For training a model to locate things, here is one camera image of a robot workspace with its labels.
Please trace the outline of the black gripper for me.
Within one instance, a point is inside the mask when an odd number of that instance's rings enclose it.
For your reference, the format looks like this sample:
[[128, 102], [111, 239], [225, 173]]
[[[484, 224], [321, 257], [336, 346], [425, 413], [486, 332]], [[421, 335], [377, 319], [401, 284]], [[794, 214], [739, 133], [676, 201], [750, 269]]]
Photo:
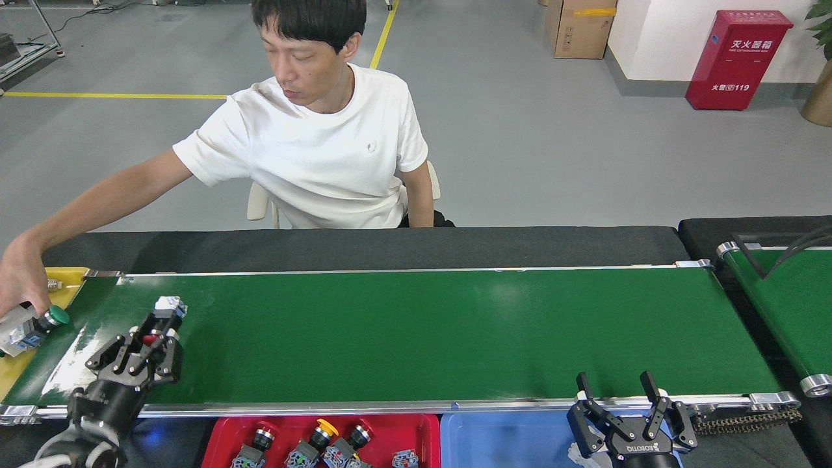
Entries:
[[[184, 353], [179, 333], [173, 328], [153, 330], [138, 338], [137, 331], [133, 328], [107, 341], [87, 358], [86, 368], [98, 378], [144, 375], [150, 382], [178, 382]], [[131, 364], [136, 356], [136, 363]], [[84, 430], [98, 429], [121, 441], [133, 427], [147, 395], [146, 385], [94, 380], [72, 391], [68, 418]]]
[[[585, 372], [577, 375], [576, 383], [578, 395], [567, 421], [583, 458], [591, 458], [611, 441], [613, 467], [681, 467], [673, 448], [690, 451], [698, 447], [687, 405], [663, 393], [651, 371], [642, 372], [642, 387], [651, 403], [644, 439], [635, 439], [630, 426], [594, 401]], [[668, 424], [669, 438], [658, 437], [663, 423]]]

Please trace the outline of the person's right hand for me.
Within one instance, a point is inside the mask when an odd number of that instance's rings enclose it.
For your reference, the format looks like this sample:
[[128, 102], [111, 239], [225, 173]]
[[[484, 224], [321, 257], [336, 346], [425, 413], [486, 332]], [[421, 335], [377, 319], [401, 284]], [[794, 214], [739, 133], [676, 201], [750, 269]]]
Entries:
[[38, 316], [48, 311], [47, 276], [42, 264], [44, 244], [32, 232], [16, 237], [5, 249], [1, 263], [1, 316], [28, 302]]

